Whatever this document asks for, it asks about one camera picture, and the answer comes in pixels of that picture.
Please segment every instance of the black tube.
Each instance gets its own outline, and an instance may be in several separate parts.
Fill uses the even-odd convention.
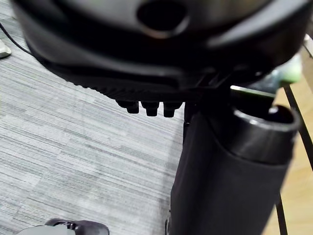
[[[188,128],[171,192],[170,234],[260,235],[279,198],[298,117],[210,113],[195,114]]]

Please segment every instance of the wooden desk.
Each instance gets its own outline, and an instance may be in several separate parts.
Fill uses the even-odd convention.
[[[304,65],[304,78],[300,82],[292,84],[291,90],[312,139],[313,58],[304,48],[301,50],[301,56]],[[276,103],[290,106],[284,89],[279,91]],[[294,159],[281,190],[288,235],[313,234],[313,170],[309,161],[309,158],[313,158],[311,156],[313,146],[306,144],[306,149],[303,142],[309,141],[303,141],[299,135],[294,150]],[[263,235],[279,234],[286,235],[287,233],[280,233],[277,212],[274,208]]]

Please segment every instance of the striped carpet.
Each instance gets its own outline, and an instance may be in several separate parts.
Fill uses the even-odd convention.
[[[7,0],[0,21],[25,46]],[[115,101],[44,69],[0,31],[0,235],[53,217],[112,235],[162,235],[182,143],[174,118],[129,115]]]

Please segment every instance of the black wire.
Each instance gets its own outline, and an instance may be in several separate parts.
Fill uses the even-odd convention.
[[[26,49],[24,49],[22,46],[20,46],[12,37],[11,35],[6,31],[6,29],[3,27],[3,25],[0,23],[0,28],[2,29],[2,31],[4,32],[4,34],[11,40],[11,42],[13,42],[19,49],[21,49],[22,51],[26,52],[27,54],[32,55],[32,53]]]

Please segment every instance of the white object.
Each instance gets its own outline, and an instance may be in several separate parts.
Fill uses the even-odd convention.
[[[2,40],[0,40],[0,59],[8,57],[11,53],[11,49],[8,48]]]
[[[310,56],[313,57],[313,39],[308,34],[305,35],[304,46],[309,52]]]

